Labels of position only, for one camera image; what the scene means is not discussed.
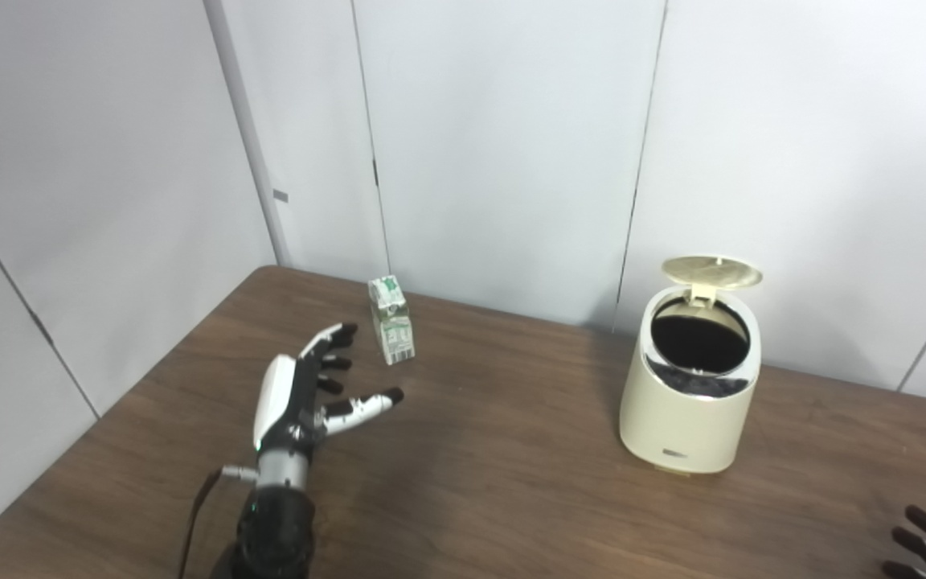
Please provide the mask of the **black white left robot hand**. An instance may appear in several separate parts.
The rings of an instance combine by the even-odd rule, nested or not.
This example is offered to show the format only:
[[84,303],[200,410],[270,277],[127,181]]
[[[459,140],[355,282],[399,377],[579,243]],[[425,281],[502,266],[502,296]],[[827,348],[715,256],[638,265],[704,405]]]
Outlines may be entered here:
[[395,386],[360,398],[318,403],[319,392],[344,392],[330,372],[350,369],[352,362],[338,351],[352,345],[357,332],[352,322],[328,326],[298,355],[280,353],[272,360],[262,379],[252,429],[257,457],[277,450],[309,457],[327,437],[355,429],[404,400],[404,391]]

